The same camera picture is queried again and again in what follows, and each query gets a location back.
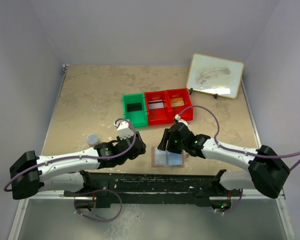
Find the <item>pink leather card holder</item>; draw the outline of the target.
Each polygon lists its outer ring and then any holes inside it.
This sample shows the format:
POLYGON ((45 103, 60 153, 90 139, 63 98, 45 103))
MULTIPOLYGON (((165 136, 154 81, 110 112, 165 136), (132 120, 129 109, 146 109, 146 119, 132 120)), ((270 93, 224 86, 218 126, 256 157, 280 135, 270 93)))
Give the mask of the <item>pink leather card holder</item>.
POLYGON ((157 147, 151 148, 151 166, 153 168, 183 168, 185 160, 189 154, 182 152, 181 154, 162 151, 157 147))

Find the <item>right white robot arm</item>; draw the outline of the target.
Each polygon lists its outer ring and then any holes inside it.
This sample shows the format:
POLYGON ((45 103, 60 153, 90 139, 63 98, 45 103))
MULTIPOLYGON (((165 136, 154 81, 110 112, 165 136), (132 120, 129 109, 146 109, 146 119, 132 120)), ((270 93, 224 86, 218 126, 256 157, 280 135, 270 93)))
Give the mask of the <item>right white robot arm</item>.
POLYGON ((192 157, 218 160, 240 168, 226 170, 219 177, 219 184, 226 190, 255 189, 266 197, 276 199, 290 169, 271 147, 244 148, 216 141, 205 134, 194 134, 181 122, 163 132, 158 147, 161 151, 180 154, 185 151, 192 157))

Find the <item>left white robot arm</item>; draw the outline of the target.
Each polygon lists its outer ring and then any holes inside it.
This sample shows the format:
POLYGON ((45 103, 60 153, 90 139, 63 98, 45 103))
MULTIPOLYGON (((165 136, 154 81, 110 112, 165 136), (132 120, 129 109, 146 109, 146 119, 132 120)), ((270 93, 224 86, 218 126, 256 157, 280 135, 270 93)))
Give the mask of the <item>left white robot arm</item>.
POLYGON ((146 144, 138 132, 126 139, 118 137, 64 155, 44 156, 27 151, 9 169, 12 198, 22 200, 54 190, 79 192, 88 186, 82 171, 114 168, 145 152, 146 144))

